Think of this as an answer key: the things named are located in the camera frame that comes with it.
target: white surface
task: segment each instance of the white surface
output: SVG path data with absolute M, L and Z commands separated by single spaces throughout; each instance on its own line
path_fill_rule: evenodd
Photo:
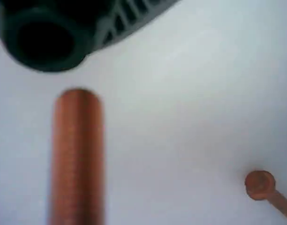
M 250 200 L 265 169 L 287 196 L 287 0 L 182 0 L 64 75 L 0 46 L 0 225 L 44 225 L 51 113 L 70 87 L 106 111 L 108 225 L 287 225 Z

